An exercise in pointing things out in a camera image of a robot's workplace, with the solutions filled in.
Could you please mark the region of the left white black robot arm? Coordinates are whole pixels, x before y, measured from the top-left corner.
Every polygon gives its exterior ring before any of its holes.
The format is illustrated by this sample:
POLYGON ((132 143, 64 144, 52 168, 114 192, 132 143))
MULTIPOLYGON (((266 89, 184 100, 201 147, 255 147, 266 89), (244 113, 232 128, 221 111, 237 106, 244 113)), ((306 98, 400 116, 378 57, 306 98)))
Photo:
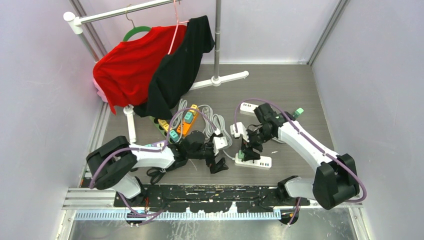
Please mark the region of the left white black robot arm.
POLYGON ((215 160, 227 146, 220 130, 209 140, 202 132, 193 131, 180 142, 166 142, 164 146, 131 144, 125 136, 117 136, 87 155, 86 163, 92 173, 89 188, 113 189, 138 207, 145 202, 146 193, 141 181, 129 174, 132 169, 151 167, 169 172, 185 166, 188 160, 205 160, 215 174, 228 169, 224 158, 215 160))

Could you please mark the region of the long white power strip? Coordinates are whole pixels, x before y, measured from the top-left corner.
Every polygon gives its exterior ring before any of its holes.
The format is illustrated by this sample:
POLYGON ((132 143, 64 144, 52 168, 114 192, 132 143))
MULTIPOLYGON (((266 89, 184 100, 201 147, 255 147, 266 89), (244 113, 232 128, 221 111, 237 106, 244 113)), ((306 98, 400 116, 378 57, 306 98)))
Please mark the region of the long white power strip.
POLYGON ((216 131, 216 128, 218 128, 228 141, 228 147, 223 150, 220 150, 219 152, 225 154, 226 157, 233 160, 236 166, 256 168, 262 170, 269 170, 272 167, 271 157, 260 156, 259 160, 239 161, 236 158, 237 153, 235 154, 235 156, 229 155, 226 150, 232 146, 233 139, 232 135, 225 128, 224 117, 222 115, 214 113, 213 109, 207 104, 199 105, 198 108, 204 115, 206 115, 206 117, 203 117, 203 119, 205 120, 205 129, 203 130, 203 133, 205 134, 206 138, 209 139, 211 135, 216 131))

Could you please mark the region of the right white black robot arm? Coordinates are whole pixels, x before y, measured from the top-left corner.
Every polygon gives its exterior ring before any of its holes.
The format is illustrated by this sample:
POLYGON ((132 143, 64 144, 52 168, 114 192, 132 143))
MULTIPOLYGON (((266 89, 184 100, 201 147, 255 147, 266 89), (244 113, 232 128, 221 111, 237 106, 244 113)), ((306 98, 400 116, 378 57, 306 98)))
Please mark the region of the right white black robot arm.
POLYGON ((303 179, 293 175, 277 184, 276 198, 283 205, 296 199, 315 200, 330 210, 351 202, 360 194, 355 160, 349 154, 340 155, 325 147, 310 135, 288 112, 276 112, 269 103, 255 105, 243 102, 240 112, 254 114, 259 125, 254 130, 244 127, 241 151, 244 161, 254 161, 263 144, 278 139, 294 149, 312 168, 314 177, 303 179))

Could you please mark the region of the short white power strip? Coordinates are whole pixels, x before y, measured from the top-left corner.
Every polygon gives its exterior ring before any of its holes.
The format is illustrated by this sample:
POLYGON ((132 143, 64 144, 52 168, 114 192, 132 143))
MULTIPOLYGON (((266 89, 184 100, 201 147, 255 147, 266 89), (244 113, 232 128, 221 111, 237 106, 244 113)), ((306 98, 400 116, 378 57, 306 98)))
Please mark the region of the short white power strip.
MULTIPOLYGON (((262 128, 264 135, 264 143, 269 140, 276 141, 280 144, 285 142, 278 138, 278 127, 286 122, 286 119, 281 113, 274 111, 269 103, 263 103, 261 105, 256 105, 253 103, 242 102, 239 108, 239 112, 244 115, 254 116, 258 119, 259 124, 251 124, 247 129, 257 129, 262 128)), ((249 142, 242 140, 242 143, 249 145, 249 142)))

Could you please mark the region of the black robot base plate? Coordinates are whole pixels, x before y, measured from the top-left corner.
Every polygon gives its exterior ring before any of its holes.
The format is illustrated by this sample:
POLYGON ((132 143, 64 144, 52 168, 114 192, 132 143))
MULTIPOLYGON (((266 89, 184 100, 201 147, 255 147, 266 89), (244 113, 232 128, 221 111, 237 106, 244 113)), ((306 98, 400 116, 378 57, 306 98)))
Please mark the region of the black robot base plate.
POLYGON ((133 198, 115 195, 114 207, 125 208, 129 223, 145 220, 278 220, 294 224, 295 198, 278 194, 273 185, 145 185, 133 198))

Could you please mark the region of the green plug adapter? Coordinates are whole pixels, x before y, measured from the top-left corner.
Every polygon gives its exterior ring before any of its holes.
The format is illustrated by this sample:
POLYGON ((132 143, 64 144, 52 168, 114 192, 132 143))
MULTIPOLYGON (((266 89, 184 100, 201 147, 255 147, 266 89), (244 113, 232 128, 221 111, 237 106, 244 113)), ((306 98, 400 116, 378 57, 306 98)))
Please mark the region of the green plug adapter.
POLYGON ((292 116, 293 116, 295 119, 297 119, 297 118, 299 118, 299 116, 300 116, 303 112, 304 112, 304 109, 303 109, 303 108, 301 108, 301 107, 299 107, 298 109, 296 109, 296 110, 293 112, 292 116))
POLYGON ((239 150, 238 151, 238 153, 237 153, 237 156, 236 156, 236 158, 239 160, 239 161, 244 161, 244 156, 245 156, 245 154, 241 151, 241 150, 239 150))

